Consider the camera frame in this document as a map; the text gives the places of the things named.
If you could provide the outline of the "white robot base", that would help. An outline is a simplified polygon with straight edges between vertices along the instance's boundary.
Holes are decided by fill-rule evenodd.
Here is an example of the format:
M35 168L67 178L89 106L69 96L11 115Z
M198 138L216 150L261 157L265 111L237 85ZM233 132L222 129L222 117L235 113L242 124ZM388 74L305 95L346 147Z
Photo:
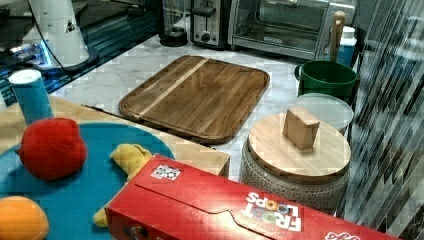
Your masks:
M84 42L72 0L27 0L34 26L23 38L35 48L33 64L42 70L79 71L96 62L98 51Z

